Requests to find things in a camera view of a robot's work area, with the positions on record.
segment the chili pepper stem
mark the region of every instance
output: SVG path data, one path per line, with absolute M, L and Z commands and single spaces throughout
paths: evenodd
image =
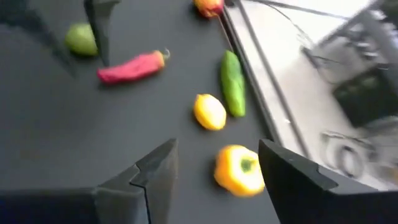
M 165 53 L 166 53 L 166 54 L 163 54 L 163 53 L 162 53 L 163 59 L 164 59 L 164 60 L 167 60 L 167 59 L 170 58 L 171 54 L 170 54 L 170 51 L 169 51 L 168 49 L 165 49 Z

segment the green cucumber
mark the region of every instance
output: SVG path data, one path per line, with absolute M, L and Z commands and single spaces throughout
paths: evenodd
M 227 50 L 221 64 L 221 85 L 229 112 L 235 117 L 246 114 L 245 84 L 238 57 Z

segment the cable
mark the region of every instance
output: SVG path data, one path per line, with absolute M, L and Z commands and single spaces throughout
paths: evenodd
M 359 143 L 362 146 L 367 147 L 367 148 L 372 148 L 374 146 L 378 146 L 378 147 L 398 147 L 398 145 L 390 145 L 390 146 L 389 145 L 374 145 L 374 144 L 371 144 L 371 143 L 368 143 L 368 142 L 365 142 L 365 141 L 362 140 L 362 139 L 369 139 L 369 138 L 380 136 L 380 135 L 382 135 L 382 133 L 371 134 L 371 135 L 362 136 L 362 137 L 352 137 L 352 136 L 348 136 L 346 134 L 341 134 L 341 133 L 339 133 L 337 131 L 324 131 L 322 134 L 324 136 L 328 136 L 329 138 L 349 139 L 349 140 L 352 140 L 352 141 L 354 141 L 356 143 Z M 395 134 L 396 133 L 390 133 L 387 136 L 393 136 Z
M 316 46 L 316 44 L 315 44 L 314 41 L 310 38 L 310 36 L 309 36 L 299 25 L 297 25 L 289 16 L 287 16 L 286 14 L 284 14 L 281 10 L 279 10 L 278 8 L 276 8 L 276 7 L 274 7 L 274 6 L 271 6 L 270 4 L 265 3 L 265 2 L 260 2 L 260 1 L 257 1 L 257 0 L 250 0 L 250 1 L 259 2 L 259 3 L 261 3 L 261 4 L 264 4 L 264 5 L 266 5 L 266 6 L 270 7 L 270 8 L 272 8 L 272 9 L 275 10 L 276 12 L 278 12 L 280 15 L 282 15 L 283 17 L 285 17 L 285 18 L 298 30 L 298 32 L 300 33 L 300 34 L 298 35 L 299 37 L 303 37 L 305 40 L 307 40 L 307 42 L 310 43 L 311 47 Z M 340 63 L 340 62 L 337 62 L 337 61 L 334 61 L 334 60 L 332 60 L 332 59 L 325 58 L 325 57 L 312 55 L 312 54 L 310 53 L 310 47 L 307 47 L 306 43 L 304 43 L 303 41 L 300 41 L 300 43 L 301 43 L 301 45 L 302 45 L 302 47 L 303 47 L 303 51 L 304 51 L 305 55 L 306 55 L 307 58 L 310 60 L 311 64 L 315 67 L 315 69 L 317 70 L 318 76 L 319 76 L 324 82 L 326 82 L 326 83 L 328 83 L 328 84 L 330 84 L 330 85 L 339 84 L 339 82 L 333 82 L 333 81 L 329 80 L 329 79 L 326 77 L 326 75 L 323 73 L 323 71 L 320 70 L 320 67 L 321 67 L 321 66 L 318 64 L 318 62 L 315 60 L 315 58 L 322 59 L 322 60 L 324 60 L 324 61 L 326 61 L 326 62 L 334 62 L 334 63 L 338 63 L 338 64 L 342 64 L 342 65 L 344 65 L 344 64 L 343 64 L 343 63 Z
M 302 36 L 304 36 L 304 38 L 311 43 L 311 45 L 313 45 L 313 46 L 315 45 L 314 41 L 310 38 L 310 36 L 303 29 L 301 29 L 301 27 L 299 25 L 297 25 L 289 16 L 284 14 L 281 10 L 279 10 L 275 6 L 271 6 L 270 4 L 264 3 L 264 2 L 263 2 L 263 4 L 272 8 L 273 10 L 277 11 L 280 15 L 285 17 L 300 32 L 300 34 Z
M 353 172 L 349 171 L 345 165 L 345 158 L 348 155 L 351 156 L 354 162 L 355 170 Z M 344 175 L 346 175 L 349 178 L 358 179 L 363 175 L 363 172 L 365 170 L 364 162 L 359 153 L 356 152 L 353 148 L 348 146 L 343 146 L 339 148 L 339 150 L 336 153 L 336 163 L 339 170 L 341 170 L 344 173 Z
M 327 17 L 333 17 L 336 19 L 344 19 L 346 21 L 350 19 L 349 17 L 346 17 L 346 16 L 331 14 L 329 12 L 322 12 L 322 11 L 318 11 L 318 10 L 314 10 L 314 9 L 309 9 L 306 7 L 294 6 L 294 5 L 286 4 L 286 3 L 282 3 L 282 2 L 269 1 L 269 0 L 248 0 L 248 1 L 258 2 L 260 4 L 269 4 L 271 6 L 277 6 L 277 7 L 281 7 L 281 8 L 285 8 L 285 9 L 292 9 L 292 10 L 296 10 L 296 11 L 307 12 L 307 13 L 311 13 L 311 14 L 315 14 L 315 15 L 319 15 L 319 16 L 327 16 Z
M 326 147 L 324 148 L 324 150 L 321 150 L 320 151 L 320 157 L 321 157 L 321 160 L 323 161 L 323 163 L 327 166 L 327 167 L 329 167 L 329 168 L 331 168 L 331 169 L 337 169 L 337 166 L 334 166 L 331 162 L 329 162 L 329 159 L 328 159 L 328 155 L 327 155 L 327 149 L 328 149 L 328 143 L 329 143 L 329 138 L 326 138 L 326 139 L 324 139 L 324 141 L 326 142 L 325 144 L 326 144 Z

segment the toy fruit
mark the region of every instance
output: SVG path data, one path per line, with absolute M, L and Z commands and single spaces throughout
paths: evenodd
M 214 178 L 238 197 L 254 196 L 265 187 L 257 153 L 240 145 L 225 146 L 218 153 Z
M 210 18 L 223 12 L 224 0 L 193 0 L 200 14 Z
M 169 58 L 169 50 L 166 49 L 166 54 L 155 50 L 138 55 L 122 65 L 99 69 L 97 75 L 106 84 L 131 82 L 155 74 L 164 67 L 164 62 Z
M 198 122 L 206 129 L 217 131 L 225 126 L 226 111 L 224 106 L 210 94 L 197 95 L 193 113 Z
M 245 84 L 238 57 L 227 50 L 221 64 L 221 85 L 229 112 L 235 117 L 246 113 Z
M 89 24 L 81 23 L 70 26 L 65 36 L 65 44 L 70 51 L 86 56 L 98 55 L 93 30 Z

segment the red vegetable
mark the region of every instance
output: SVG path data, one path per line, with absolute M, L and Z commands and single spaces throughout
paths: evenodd
M 170 57 L 169 50 L 166 54 L 155 50 L 149 54 L 142 54 L 130 61 L 97 71 L 99 79 L 107 84 L 130 82 L 140 78 L 148 77 L 164 67 L 164 62 Z

